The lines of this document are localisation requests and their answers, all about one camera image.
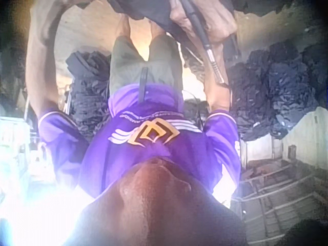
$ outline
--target olive shorts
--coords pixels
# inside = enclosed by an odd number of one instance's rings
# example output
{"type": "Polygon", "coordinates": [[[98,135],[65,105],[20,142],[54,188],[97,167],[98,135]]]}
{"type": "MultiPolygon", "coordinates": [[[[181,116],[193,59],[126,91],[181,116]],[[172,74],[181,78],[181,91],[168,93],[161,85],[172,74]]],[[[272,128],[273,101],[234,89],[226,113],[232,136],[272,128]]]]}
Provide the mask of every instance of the olive shorts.
{"type": "Polygon", "coordinates": [[[147,67],[147,83],[169,85],[182,91],[182,62],[176,41],[160,35],[149,46],[148,61],[139,55],[125,36],[116,39],[110,70],[110,96],[120,88],[140,82],[141,70],[147,67]]]}

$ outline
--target pile of black clothing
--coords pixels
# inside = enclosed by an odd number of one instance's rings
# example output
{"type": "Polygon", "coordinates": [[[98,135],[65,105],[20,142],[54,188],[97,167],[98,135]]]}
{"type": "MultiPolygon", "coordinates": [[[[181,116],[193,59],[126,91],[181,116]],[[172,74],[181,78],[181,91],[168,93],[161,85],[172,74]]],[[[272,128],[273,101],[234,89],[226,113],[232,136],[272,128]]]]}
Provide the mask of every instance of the pile of black clothing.
{"type": "Polygon", "coordinates": [[[317,57],[309,53],[311,49],[314,47],[299,54],[287,40],[270,46],[270,51],[253,51],[247,63],[228,69],[233,91],[231,113],[241,139],[256,140],[268,133],[282,139],[304,115],[316,110],[319,103],[310,77],[315,81],[320,77],[320,85],[326,87],[327,67],[323,60],[327,56],[315,60],[317,57]],[[303,60],[312,65],[308,67],[303,60]]]}
{"type": "Polygon", "coordinates": [[[91,141],[110,120],[108,109],[110,56],[75,52],[66,60],[74,76],[70,115],[86,140],[91,141]]]}
{"type": "Polygon", "coordinates": [[[307,65],[310,85],[316,90],[320,106],[327,107],[328,46],[317,44],[305,48],[303,62],[307,65]]]}

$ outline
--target person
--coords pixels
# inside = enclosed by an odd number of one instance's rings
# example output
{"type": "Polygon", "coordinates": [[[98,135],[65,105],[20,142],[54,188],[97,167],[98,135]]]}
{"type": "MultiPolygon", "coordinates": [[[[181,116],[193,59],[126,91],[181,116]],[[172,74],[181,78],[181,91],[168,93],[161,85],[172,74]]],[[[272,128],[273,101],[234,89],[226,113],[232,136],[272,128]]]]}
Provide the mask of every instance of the person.
{"type": "MultiPolygon", "coordinates": [[[[182,114],[177,43],[151,24],[149,60],[130,39],[122,15],[112,52],[113,116],[88,144],[58,109],[54,42],[62,14],[90,0],[37,0],[31,10],[26,83],[41,140],[57,182],[92,202],[66,245],[244,245],[239,218],[221,202],[235,191],[241,164],[229,89],[218,86],[179,1],[171,19],[203,56],[210,116],[203,131],[182,114]]],[[[194,0],[207,21],[219,68],[228,81],[221,41],[236,31],[220,1],[194,0]]]]}

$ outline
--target black strap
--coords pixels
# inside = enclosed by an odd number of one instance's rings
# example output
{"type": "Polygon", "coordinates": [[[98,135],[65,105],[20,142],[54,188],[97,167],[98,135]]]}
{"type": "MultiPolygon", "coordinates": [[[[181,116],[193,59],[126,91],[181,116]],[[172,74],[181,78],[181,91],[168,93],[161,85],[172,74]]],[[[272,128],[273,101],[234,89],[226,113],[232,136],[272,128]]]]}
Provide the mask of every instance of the black strap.
{"type": "Polygon", "coordinates": [[[139,103],[142,103],[145,99],[146,93],[146,83],[148,76],[148,67],[143,67],[140,75],[140,83],[139,83],[139,103]]]}

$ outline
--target purple sports shirt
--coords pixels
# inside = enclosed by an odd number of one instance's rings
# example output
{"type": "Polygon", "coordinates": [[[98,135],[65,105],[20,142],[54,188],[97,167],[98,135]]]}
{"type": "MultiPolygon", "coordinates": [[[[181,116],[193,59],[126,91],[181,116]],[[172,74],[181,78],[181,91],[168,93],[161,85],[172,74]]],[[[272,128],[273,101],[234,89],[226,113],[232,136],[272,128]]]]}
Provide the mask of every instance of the purple sports shirt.
{"type": "Polygon", "coordinates": [[[138,84],[121,88],[109,99],[113,119],[90,144],[63,112],[49,110],[39,119],[57,181],[82,188],[96,198],[135,164],[165,157],[199,180],[223,202],[236,189],[240,175],[235,120],[223,110],[210,114],[199,130],[182,114],[182,94],[165,85],[146,85],[138,103],[138,84]]]}

